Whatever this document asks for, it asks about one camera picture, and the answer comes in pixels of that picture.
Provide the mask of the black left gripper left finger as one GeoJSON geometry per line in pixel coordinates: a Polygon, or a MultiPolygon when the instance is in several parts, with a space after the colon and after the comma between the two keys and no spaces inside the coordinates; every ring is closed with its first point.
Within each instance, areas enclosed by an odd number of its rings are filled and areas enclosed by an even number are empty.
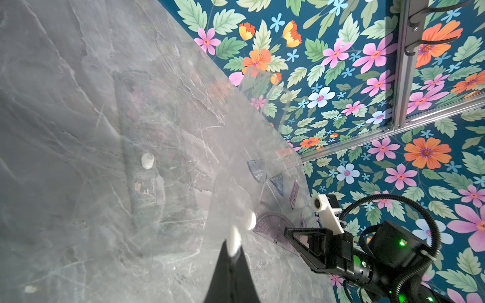
{"type": "Polygon", "coordinates": [[[227,241],[222,243],[221,251],[216,262],[204,302],[228,303],[232,302],[232,258],[228,254],[227,241]]]}

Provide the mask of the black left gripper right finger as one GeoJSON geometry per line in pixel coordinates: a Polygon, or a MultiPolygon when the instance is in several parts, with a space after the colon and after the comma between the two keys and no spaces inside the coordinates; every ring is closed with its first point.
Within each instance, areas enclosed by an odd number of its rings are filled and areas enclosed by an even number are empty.
{"type": "Polygon", "coordinates": [[[260,303],[243,251],[232,258],[232,302],[260,303]]]}

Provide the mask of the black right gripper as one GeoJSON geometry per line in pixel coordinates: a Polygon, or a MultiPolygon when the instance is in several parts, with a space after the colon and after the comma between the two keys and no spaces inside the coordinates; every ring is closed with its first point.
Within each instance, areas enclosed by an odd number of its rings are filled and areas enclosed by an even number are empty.
{"type": "Polygon", "coordinates": [[[311,260],[311,271],[337,275],[356,284],[371,282],[375,262],[354,247],[349,232],[335,236],[329,229],[285,228],[284,236],[300,257],[311,260]]]}

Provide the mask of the purple protractor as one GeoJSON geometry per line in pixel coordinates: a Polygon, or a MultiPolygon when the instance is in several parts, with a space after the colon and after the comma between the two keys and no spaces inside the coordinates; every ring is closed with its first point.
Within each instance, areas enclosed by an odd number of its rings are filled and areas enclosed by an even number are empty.
{"type": "Polygon", "coordinates": [[[299,256],[297,250],[284,235],[286,228],[294,228],[294,224],[287,217],[278,212],[265,212],[257,216],[253,232],[293,255],[299,256]]]}

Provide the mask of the purple straight ruler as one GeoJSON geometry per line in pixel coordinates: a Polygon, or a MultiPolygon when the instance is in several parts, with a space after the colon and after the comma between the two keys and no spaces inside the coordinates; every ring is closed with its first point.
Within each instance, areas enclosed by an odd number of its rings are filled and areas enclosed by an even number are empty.
{"type": "Polygon", "coordinates": [[[292,210],[294,210],[295,207],[296,207],[296,201],[297,201],[297,198],[298,198],[298,193],[299,193],[299,184],[298,184],[297,181],[294,181],[292,190],[290,192],[290,199],[289,199],[290,207],[291,207],[292,210]]]}

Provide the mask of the grey triangle ruler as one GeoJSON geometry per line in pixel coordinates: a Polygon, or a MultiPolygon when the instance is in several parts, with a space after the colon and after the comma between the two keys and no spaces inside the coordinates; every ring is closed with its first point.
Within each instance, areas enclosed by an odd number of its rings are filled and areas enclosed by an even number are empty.
{"type": "Polygon", "coordinates": [[[283,173],[277,174],[270,178],[270,182],[279,193],[281,197],[285,195],[284,193],[284,176],[283,173]]]}

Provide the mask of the grey protractor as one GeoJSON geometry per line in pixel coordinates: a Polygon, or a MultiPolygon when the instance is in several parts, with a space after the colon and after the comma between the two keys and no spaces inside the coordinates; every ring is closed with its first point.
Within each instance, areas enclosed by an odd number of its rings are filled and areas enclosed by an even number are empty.
{"type": "Polygon", "coordinates": [[[247,161],[248,169],[253,177],[253,179],[259,183],[265,183],[268,173],[266,170],[265,161],[262,159],[249,160],[247,161]]]}

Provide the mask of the clear purple ruler set pouch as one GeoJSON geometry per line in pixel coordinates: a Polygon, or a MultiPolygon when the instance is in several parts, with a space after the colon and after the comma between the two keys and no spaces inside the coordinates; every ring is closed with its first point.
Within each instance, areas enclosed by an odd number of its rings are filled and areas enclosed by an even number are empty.
{"type": "Polygon", "coordinates": [[[207,174],[187,150],[175,96],[148,73],[115,72],[113,80],[140,246],[170,262],[197,255],[207,211],[194,186],[207,174]]]}

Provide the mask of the purple protractor set pouch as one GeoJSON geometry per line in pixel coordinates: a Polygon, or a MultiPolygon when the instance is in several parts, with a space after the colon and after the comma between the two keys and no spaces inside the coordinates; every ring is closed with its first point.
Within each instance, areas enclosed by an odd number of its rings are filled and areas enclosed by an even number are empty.
{"type": "Polygon", "coordinates": [[[253,232],[257,216],[265,212],[284,215],[294,228],[317,226],[301,159],[265,116],[270,97],[284,92],[270,81],[269,73],[250,68],[229,98],[226,124],[218,139],[222,158],[203,245],[221,251],[227,241],[231,258],[243,251],[260,302],[334,302],[326,276],[312,273],[300,256],[253,232]],[[265,161],[268,173],[262,184],[253,179],[247,165],[256,159],[265,161]],[[284,176],[283,197],[270,182],[280,173],[284,176]],[[289,199],[294,181],[299,193],[292,210],[289,199]]]}

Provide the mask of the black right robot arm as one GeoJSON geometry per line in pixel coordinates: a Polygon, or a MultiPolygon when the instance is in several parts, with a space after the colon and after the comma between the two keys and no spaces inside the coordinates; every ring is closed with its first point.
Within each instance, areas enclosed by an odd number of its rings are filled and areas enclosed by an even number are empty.
{"type": "Polygon", "coordinates": [[[349,302],[349,291],[357,288],[360,299],[371,302],[449,302],[450,299],[422,284],[423,275],[442,248],[442,235],[433,216],[419,203],[393,194],[365,196],[345,208],[338,208],[334,195],[318,195],[313,204],[323,213],[320,228],[285,228],[284,236],[310,270],[342,279],[341,289],[349,302]],[[354,240],[344,230],[345,218],[365,203],[397,201],[418,212],[427,223],[431,242],[420,239],[402,226],[384,221],[368,227],[354,240]]]}

